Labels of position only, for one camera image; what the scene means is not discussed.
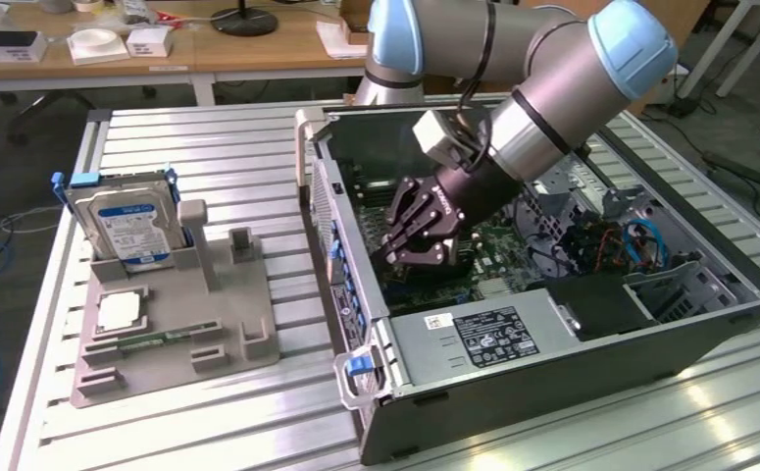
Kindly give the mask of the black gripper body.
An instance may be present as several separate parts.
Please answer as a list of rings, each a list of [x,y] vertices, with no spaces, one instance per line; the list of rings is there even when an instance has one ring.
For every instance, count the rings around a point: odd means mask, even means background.
[[[465,229],[489,218],[522,189],[522,182],[496,163],[482,163],[469,172],[461,167],[440,167],[434,177],[449,204],[464,215],[460,226]]]

